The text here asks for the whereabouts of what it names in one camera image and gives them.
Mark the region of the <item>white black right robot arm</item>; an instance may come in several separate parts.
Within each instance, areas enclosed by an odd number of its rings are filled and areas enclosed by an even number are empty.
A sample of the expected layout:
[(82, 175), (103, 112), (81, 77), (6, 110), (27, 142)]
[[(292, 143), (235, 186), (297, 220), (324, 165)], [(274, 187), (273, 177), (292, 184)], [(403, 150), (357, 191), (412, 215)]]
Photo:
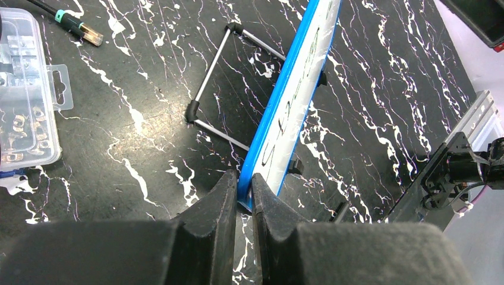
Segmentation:
[(503, 189), (503, 128), (490, 92), (475, 102), (431, 155), (413, 183), (391, 209), (389, 222), (426, 221), (445, 229), (465, 214), (476, 187)]

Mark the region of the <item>blue framed whiteboard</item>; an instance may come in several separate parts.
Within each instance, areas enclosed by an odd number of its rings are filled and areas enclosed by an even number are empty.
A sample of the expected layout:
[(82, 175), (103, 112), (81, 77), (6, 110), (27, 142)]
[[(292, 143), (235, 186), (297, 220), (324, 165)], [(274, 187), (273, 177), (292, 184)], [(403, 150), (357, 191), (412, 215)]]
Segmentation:
[(238, 179), (238, 203), (253, 207), (251, 178), (279, 195), (333, 42), (341, 1), (309, 1)]

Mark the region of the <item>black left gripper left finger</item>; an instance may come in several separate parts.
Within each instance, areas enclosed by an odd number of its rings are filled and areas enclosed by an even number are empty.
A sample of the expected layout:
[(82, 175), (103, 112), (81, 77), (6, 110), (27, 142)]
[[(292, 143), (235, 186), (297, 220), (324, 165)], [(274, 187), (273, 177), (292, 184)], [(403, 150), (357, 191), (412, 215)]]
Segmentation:
[(2, 284), (231, 284), (237, 174), (170, 220), (58, 222), (22, 235)]

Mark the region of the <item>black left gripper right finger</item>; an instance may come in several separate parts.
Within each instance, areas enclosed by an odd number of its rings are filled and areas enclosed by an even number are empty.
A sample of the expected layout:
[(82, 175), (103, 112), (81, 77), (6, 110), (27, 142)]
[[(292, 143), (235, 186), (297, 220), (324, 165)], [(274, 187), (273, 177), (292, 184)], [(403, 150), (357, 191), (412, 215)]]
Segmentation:
[(251, 193), (263, 284), (473, 284), (434, 225), (311, 222), (260, 174), (252, 177)]

